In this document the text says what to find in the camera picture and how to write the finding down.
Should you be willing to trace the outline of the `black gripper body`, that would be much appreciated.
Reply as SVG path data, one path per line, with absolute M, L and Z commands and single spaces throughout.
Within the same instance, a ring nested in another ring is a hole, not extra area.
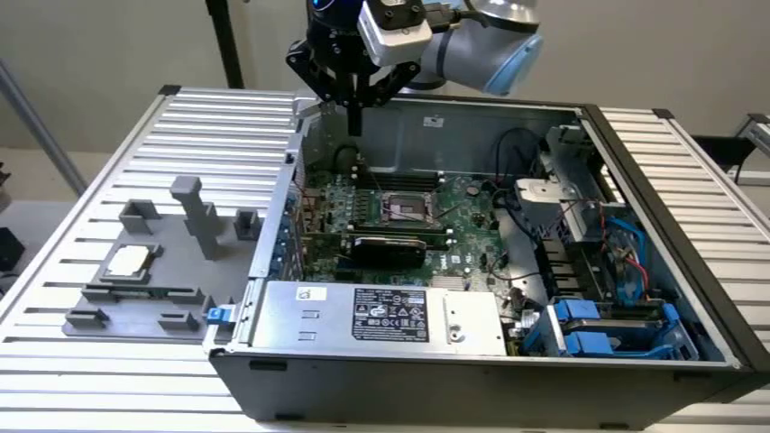
M 316 63 L 336 74 L 372 75 L 376 72 L 358 29 L 362 5 L 362 0 L 306 2 L 306 40 L 312 56 Z

